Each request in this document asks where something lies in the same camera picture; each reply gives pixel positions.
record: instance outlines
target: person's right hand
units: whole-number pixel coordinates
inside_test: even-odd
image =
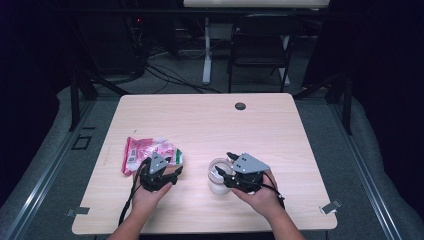
[[[272,172],[266,171],[266,173],[271,179],[269,179],[264,174],[263,183],[272,187],[272,181],[276,190],[278,190],[277,183],[275,181],[274,175],[272,175]],[[278,202],[277,195],[271,189],[263,187],[254,194],[248,194],[235,188],[233,188],[231,191],[241,200],[249,204],[257,213],[261,214],[268,220],[272,219],[273,216],[284,212],[284,209]]]

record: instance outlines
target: chair leg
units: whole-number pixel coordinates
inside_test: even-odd
[[[281,87],[280,87],[280,93],[284,91],[284,84],[286,83],[287,73],[288,73],[288,67],[286,66],[286,69],[284,71],[283,79],[281,80]]]

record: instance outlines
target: gray carpet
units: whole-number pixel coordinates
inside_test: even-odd
[[[291,85],[286,92],[297,93],[300,91],[309,55],[313,44],[309,40],[301,40],[296,45],[293,64],[289,76]],[[208,86],[221,92],[227,90],[227,75],[225,51],[215,54],[212,70],[212,83]],[[149,63],[164,70],[168,74],[172,69],[192,84],[201,84],[203,70],[203,57],[189,58],[181,56],[177,61],[168,54],[162,54],[149,60]],[[248,71],[237,71],[235,78],[239,81],[246,76]],[[270,83],[278,81],[278,75],[268,76],[269,71],[254,73],[258,79],[266,79]],[[178,94],[197,93],[193,88],[175,84],[166,84],[158,80],[151,73],[146,72],[136,81],[119,84],[123,89],[137,94]],[[71,231],[72,217],[65,216],[69,208],[79,206],[84,194],[88,179],[100,152],[101,145],[109,127],[111,118],[118,103],[118,96],[103,86],[96,85],[100,93],[98,101],[93,103],[87,119],[81,124],[77,135],[91,137],[86,150],[72,150],[71,147],[64,154],[63,165],[55,176],[55,181],[43,199],[32,221],[22,230],[22,239],[93,239],[93,236],[76,236]],[[277,92],[278,86],[264,88],[243,85],[234,87],[237,92]],[[386,239],[386,235],[375,214],[373,206],[364,190],[362,182],[354,164],[354,157],[344,138],[344,132],[337,125],[337,117],[331,112],[322,96],[325,89],[313,95],[313,98],[296,102],[302,122],[312,146],[315,158],[321,171],[325,186],[331,200],[339,199],[343,206],[336,216],[338,226],[329,231],[330,239]],[[61,110],[55,124],[46,137],[33,163],[23,176],[18,187],[12,193],[6,204],[0,210],[1,235],[6,236],[10,226],[13,225],[19,211],[37,181],[43,176],[46,167],[57,157],[61,144],[69,138],[67,132],[70,126],[70,101],[69,89],[65,89],[58,97],[61,100]],[[366,160],[373,179],[385,199],[393,220],[403,239],[424,239],[424,225],[417,214],[397,194],[396,189],[383,171],[381,156],[378,152],[378,143],[372,129],[366,120],[363,110],[356,101],[353,105],[352,115],[353,138]],[[303,232],[307,239],[325,239],[325,233],[320,231]],[[143,239],[273,239],[270,233],[257,234],[219,234],[219,235],[178,235],[178,236],[143,236]]]

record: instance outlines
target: red plastic wrapper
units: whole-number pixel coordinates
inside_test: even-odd
[[[170,166],[177,166],[183,163],[182,152],[164,138],[136,140],[128,137],[122,163],[122,173],[126,176],[132,175],[144,160],[152,157],[153,152],[157,152],[163,158],[171,157]]]

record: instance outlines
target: black cable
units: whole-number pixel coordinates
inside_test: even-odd
[[[176,77],[173,77],[173,76],[169,76],[169,78],[174,79],[174,80],[179,81],[179,82],[182,82],[183,83],[182,85],[186,85],[188,87],[191,87],[191,88],[195,89],[196,91],[198,91],[200,93],[203,93],[203,92],[200,91],[199,89],[208,90],[208,91],[214,91],[216,93],[221,93],[220,91],[218,91],[216,89],[213,89],[213,88],[210,88],[210,87],[202,87],[202,86],[197,86],[195,84],[191,84],[186,79],[184,79],[182,76],[178,75],[178,73],[176,73],[175,71],[173,71],[170,68],[167,68],[167,67],[164,67],[164,66],[161,66],[161,65],[157,65],[157,64],[155,64],[155,65],[148,64],[148,67],[151,67],[155,71],[157,71],[157,72],[159,72],[159,73],[161,73],[161,74],[163,74],[165,76],[169,76],[168,74],[166,74],[162,70],[158,69],[157,67],[164,68],[164,69],[166,69],[166,70],[174,73],[175,75],[177,75],[179,77],[179,78],[176,78]]]
[[[137,188],[135,188],[135,186],[137,185],[137,180],[138,180],[138,176],[140,175],[140,172],[141,172],[141,168],[143,167],[145,165],[145,162],[143,161],[141,164],[140,164],[140,166],[138,167],[138,169],[137,169],[137,175],[135,176],[135,178],[134,178],[134,180],[133,180],[133,185],[132,185],[132,187],[131,187],[131,192],[130,192],[130,196],[128,197],[128,200],[127,200],[127,202],[125,203],[125,205],[124,205],[124,208],[122,209],[122,212],[121,212],[121,216],[119,217],[119,222],[118,222],[118,226],[119,225],[121,225],[121,223],[124,221],[124,217],[125,217],[125,214],[127,213],[127,211],[128,211],[128,208],[130,207],[130,204],[131,204],[131,200],[132,200],[132,198],[134,197],[134,194],[137,192],[137,190],[140,188],[140,186],[138,186]]]
[[[271,184],[272,184],[273,189],[271,189],[270,186],[268,186],[266,184],[263,184],[263,183],[262,183],[262,185],[263,185],[262,187],[266,187],[266,188],[269,188],[269,189],[273,190],[277,194],[278,202],[280,203],[281,207],[283,207],[284,209],[286,209],[286,207],[284,206],[284,197],[277,190],[277,187],[275,186],[274,181],[272,181],[272,179],[269,177],[269,175],[266,172],[264,172],[264,175],[269,179],[269,181],[271,181]]]
[[[191,88],[193,88],[195,91],[197,91],[197,92],[199,92],[199,93],[203,93],[201,90],[199,90],[199,89],[197,88],[197,86],[194,86],[194,85],[192,85],[192,84],[190,84],[190,83],[188,83],[188,82],[186,82],[186,81],[184,81],[184,80],[181,80],[181,79],[175,78],[175,77],[173,77],[173,76],[169,76],[169,75],[168,75],[168,74],[166,74],[165,72],[161,71],[160,69],[158,69],[158,68],[156,68],[155,66],[152,66],[152,65],[150,65],[150,64],[149,64],[149,67],[150,67],[151,69],[155,70],[156,72],[158,72],[158,73],[160,73],[160,74],[164,75],[164,76],[167,76],[167,77],[169,77],[169,78],[171,78],[171,79],[174,79],[174,80],[176,80],[176,81],[180,82],[180,85],[191,87]]]

